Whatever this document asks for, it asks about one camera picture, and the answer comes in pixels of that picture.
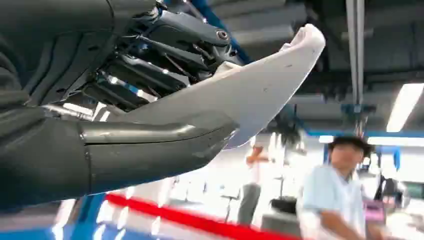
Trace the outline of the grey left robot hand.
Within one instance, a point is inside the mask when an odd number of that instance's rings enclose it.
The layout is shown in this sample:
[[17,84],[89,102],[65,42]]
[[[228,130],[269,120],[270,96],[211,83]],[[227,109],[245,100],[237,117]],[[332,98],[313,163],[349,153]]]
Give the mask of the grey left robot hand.
[[206,166],[236,125],[217,113],[152,123],[166,100],[240,58],[222,28],[160,0],[0,3],[0,209],[10,211],[177,176]]

